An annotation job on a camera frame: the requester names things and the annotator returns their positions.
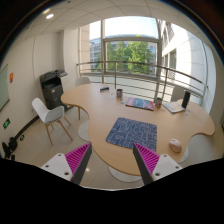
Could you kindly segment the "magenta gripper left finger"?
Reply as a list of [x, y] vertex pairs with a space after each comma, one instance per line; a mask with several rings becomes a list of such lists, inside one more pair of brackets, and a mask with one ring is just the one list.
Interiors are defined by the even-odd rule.
[[81, 183], [92, 153], [92, 144], [87, 143], [67, 154], [57, 153], [42, 169], [76, 185]]

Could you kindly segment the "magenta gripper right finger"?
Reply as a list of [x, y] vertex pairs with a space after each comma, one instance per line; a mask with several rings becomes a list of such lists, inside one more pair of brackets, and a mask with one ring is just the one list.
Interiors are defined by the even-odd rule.
[[137, 143], [133, 144], [133, 154], [145, 185], [182, 169], [169, 155], [159, 155]]

